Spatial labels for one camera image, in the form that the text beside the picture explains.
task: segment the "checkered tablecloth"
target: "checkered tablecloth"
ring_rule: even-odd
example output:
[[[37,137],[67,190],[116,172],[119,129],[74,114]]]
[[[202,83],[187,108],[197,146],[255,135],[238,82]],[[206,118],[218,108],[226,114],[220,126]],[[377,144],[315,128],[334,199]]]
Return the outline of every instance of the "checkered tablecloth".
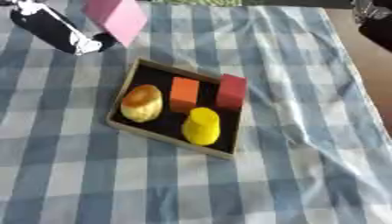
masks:
[[[0,222],[392,223],[390,140],[323,10],[142,7],[128,50],[79,58],[0,9]],[[233,160],[108,127],[136,57],[248,77]]]

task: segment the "orange block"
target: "orange block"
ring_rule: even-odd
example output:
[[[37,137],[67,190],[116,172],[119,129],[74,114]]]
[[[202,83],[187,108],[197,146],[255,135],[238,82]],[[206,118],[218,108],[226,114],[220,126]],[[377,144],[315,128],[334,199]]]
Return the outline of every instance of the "orange block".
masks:
[[[196,108],[199,82],[186,78],[174,77],[170,93],[170,109],[173,112],[189,113]]]

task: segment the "yellow cup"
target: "yellow cup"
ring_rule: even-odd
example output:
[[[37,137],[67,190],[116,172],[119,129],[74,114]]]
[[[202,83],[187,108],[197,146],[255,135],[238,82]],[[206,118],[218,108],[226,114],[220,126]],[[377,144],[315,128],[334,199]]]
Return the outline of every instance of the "yellow cup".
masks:
[[[220,118],[209,108],[194,108],[182,125],[182,133],[192,144],[213,144],[221,134]]]

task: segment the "toy block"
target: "toy block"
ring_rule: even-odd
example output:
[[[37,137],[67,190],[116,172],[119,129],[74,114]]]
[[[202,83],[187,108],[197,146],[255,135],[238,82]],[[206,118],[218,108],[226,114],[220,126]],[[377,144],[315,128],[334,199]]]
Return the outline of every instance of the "toy block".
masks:
[[[216,105],[225,109],[239,109],[243,104],[247,79],[231,74],[223,74],[216,97]]]
[[[125,47],[147,22],[135,0],[86,0],[84,12]]]
[[[174,77],[170,93],[170,109],[173,112],[189,113],[196,107],[199,82],[186,78]]]

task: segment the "pink cube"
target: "pink cube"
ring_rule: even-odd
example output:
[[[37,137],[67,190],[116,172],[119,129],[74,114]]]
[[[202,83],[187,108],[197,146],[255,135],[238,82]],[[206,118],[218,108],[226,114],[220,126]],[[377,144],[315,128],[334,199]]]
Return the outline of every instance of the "pink cube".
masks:
[[[147,17],[135,0],[86,0],[86,15],[125,47],[142,30]]]
[[[239,109],[247,90],[247,79],[231,74],[223,74],[220,79],[216,104],[226,109]]]

